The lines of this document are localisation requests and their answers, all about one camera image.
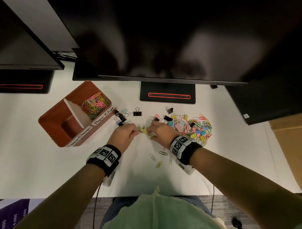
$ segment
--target person's left hand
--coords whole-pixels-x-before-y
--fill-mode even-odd
[[[138,134],[139,133],[135,124],[124,124],[113,131],[107,144],[115,146],[119,149],[120,153],[123,154],[129,147],[134,137]]]

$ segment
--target purple poster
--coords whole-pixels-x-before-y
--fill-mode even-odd
[[[0,229],[12,229],[28,214],[30,199],[18,200],[0,209]]]

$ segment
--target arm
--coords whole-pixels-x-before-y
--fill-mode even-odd
[[[153,121],[148,133],[169,149],[179,135],[173,128]],[[302,223],[302,198],[264,176],[205,148],[197,149],[190,164],[228,199],[251,216],[261,228],[290,228]]]
[[[125,124],[115,129],[107,144],[115,146],[123,154],[136,135],[136,126]],[[104,177],[105,173],[100,167],[93,164],[83,166],[15,228],[74,228]]]

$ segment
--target monitor screen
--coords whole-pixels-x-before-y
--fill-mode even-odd
[[[0,69],[64,69],[64,65],[2,0]]]
[[[302,19],[293,0],[48,1],[96,73],[125,80],[248,82]]]

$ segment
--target monitor stand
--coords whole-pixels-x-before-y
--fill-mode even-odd
[[[195,104],[195,84],[141,82],[140,100]]]
[[[0,70],[0,93],[47,94],[53,70]]]

